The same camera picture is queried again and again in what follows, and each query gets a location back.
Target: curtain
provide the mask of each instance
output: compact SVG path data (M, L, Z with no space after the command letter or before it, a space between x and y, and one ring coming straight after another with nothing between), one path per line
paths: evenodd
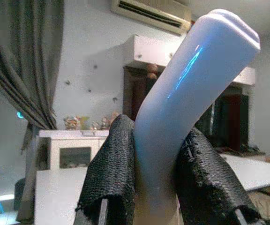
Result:
M0 90L29 121L23 148L30 143L22 221L31 218L39 129L56 129L52 109L63 29L63 0L0 0Z

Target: white plastic object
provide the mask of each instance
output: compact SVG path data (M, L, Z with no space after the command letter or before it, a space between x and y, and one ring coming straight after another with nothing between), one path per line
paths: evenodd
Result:
M177 224L172 172L180 146L259 51L257 33L231 12L216 9L196 21L135 121L135 224Z

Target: wall-mounted air conditioner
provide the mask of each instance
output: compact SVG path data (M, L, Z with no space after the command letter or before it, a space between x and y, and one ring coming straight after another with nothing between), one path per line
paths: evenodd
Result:
M174 0L112 0L112 11L173 33L191 26L191 11Z

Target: black fabric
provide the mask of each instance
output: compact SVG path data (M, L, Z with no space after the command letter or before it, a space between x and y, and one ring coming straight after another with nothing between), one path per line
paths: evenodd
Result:
M196 128L180 149L175 176L185 224L232 224L237 208L249 224L260 218L231 167Z
M134 122L119 115L111 125L109 136L88 166L76 211L94 224L98 222L101 200L109 199L109 225L133 223L135 172Z

